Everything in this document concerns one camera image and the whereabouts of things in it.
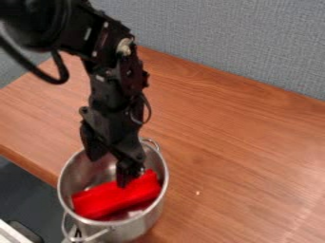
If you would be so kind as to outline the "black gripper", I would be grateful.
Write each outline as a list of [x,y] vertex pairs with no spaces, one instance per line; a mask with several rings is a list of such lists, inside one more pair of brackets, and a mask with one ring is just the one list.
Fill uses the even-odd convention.
[[88,106],[80,108],[80,138],[91,161],[112,153],[117,158],[115,165],[116,185],[124,188],[141,175],[144,152],[139,144],[137,132],[143,122],[143,101],[135,99],[116,109],[91,99]]

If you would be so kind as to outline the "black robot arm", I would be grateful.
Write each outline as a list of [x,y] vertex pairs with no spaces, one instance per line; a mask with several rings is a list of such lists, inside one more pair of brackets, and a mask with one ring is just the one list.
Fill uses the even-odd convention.
[[0,36],[0,47],[47,83],[68,81],[60,53],[80,58],[89,78],[80,138],[89,160],[116,157],[116,183],[124,187],[143,171],[137,133],[151,118],[148,73],[131,30],[89,0],[0,0],[0,22],[10,36]]

